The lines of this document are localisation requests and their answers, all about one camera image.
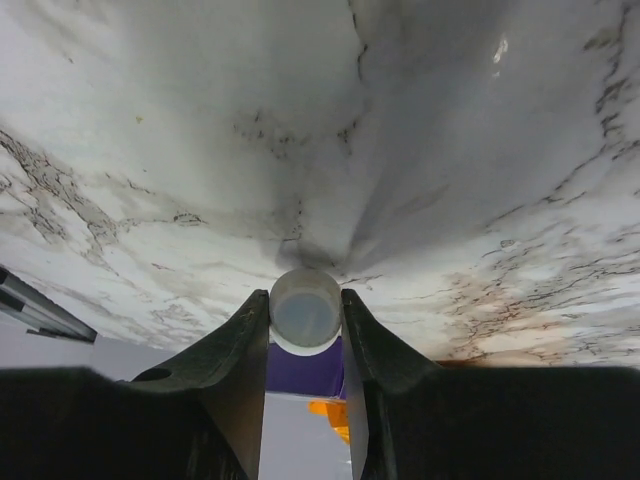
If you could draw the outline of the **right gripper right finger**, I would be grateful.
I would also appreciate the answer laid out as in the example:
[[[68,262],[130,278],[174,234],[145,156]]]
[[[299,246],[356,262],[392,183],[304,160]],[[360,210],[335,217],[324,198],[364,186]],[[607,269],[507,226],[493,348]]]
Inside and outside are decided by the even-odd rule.
[[[354,478],[638,477],[636,369],[444,367],[341,298]]]

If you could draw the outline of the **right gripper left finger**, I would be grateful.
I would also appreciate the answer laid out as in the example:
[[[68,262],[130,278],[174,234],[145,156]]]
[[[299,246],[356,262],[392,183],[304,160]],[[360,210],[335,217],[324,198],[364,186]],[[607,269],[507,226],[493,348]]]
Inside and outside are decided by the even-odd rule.
[[[85,367],[1,373],[5,479],[255,479],[269,297],[131,381]]]

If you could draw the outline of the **blue cap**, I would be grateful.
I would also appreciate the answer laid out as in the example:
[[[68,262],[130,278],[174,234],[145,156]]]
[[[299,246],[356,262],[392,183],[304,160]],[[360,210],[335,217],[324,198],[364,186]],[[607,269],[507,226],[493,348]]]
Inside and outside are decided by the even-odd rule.
[[[270,291],[269,315],[271,337],[280,348],[302,357],[321,354],[341,332],[340,286],[323,271],[286,272]]]

